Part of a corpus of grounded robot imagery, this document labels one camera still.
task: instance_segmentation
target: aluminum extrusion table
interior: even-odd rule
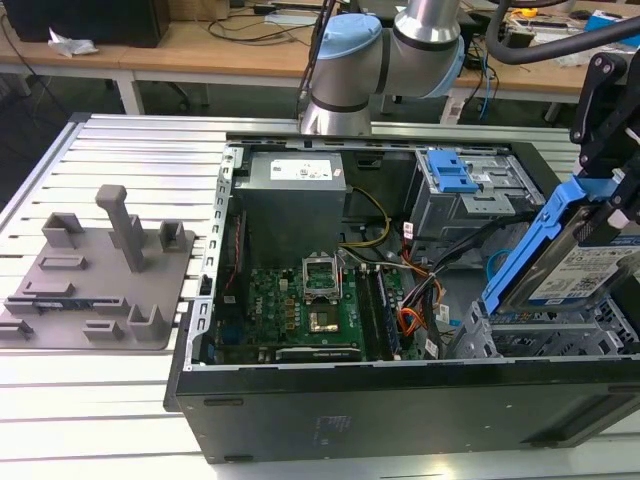
[[[0,298],[40,251],[53,211],[106,227],[94,196],[123,184],[143,227],[176,218],[204,235],[229,131],[295,132],[287,120],[94,115],[69,123],[0,215]],[[561,177],[577,153],[564,130],[376,124],[378,135],[533,142]],[[196,240],[176,321],[195,293]],[[571,450],[466,453],[212,467],[187,422],[162,408],[175,334],[159,352],[0,350],[0,478],[640,478],[640,414]],[[425,432],[437,435],[438,432]]]

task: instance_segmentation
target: floor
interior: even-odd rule
[[[43,78],[68,112],[122,113],[117,90],[103,80]],[[66,123],[67,116],[44,92],[41,83],[29,78],[31,95],[20,98],[9,93],[0,100],[0,208],[4,207],[33,166],[47,150]],[[210,87],[209,106],[204,106],[204,85],[183,85],[192,102],[190,112],[180,110],[180,98],[166,84],[141,82],[141,93],[147,114],[202,115],[221,117],[291,118],[294,90],[287,88],[254,88],[233,85]],[[437,123],[444,99],[404,99],[392,105],[391,114],[381,115],[381,97],[372,98],[370,108],[374,121]],[[546,104],[494,100],[485,120],[479,120],[481,100],[473,100],[463,112],[461,123],[547,127],[543,120]],[[566,107],[556,126],[570,125],[573,107]]]

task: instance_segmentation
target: motherboard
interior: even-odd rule
[[[398,270],[313,265],[251,270],[245,311],[219,317],[208,357],[241,364],[420,358],[396,322],[404,296]]]

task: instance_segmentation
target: wooden table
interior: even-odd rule
[[[600,2],[578,2],[577,8],[605,8],[626,15],[640,14],[640,7]],[[240,28],[257,23],[254,18],[235,18],[225,25]],[[253,46],[214,38],[206,24],[174,22],[155,49],[98,45],[100,53],[68,59],[45,44],[20,42],[12,32],[14,45],[40,75],[106,78],[120,89],[125,112],[143,114],[137,80],[297,87],[304,71],[308,47],[296,41],[276,46]],[[259,24],[242,31],[227,31],[236,38],[277,32],[276,25]],[[311,28],[291,32],[309,43]],[[563,68],[555,61],[510,66],[490,60],[500,77],[497,98],[542,102],[576,103],[586,66]],[[0,72],[26,74],[18,56],[0,35]],[[464,71],[449,93],[443,123],[456,123],[459,112],[479,81],[479,73]],[[477,96],[483,97],[480,88]]]

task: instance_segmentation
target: light blue robot joint cap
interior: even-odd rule
[[[371,45],[382,33],[380,20],[362,13],[332,17],[322,38],[318,60],[340,58]]]

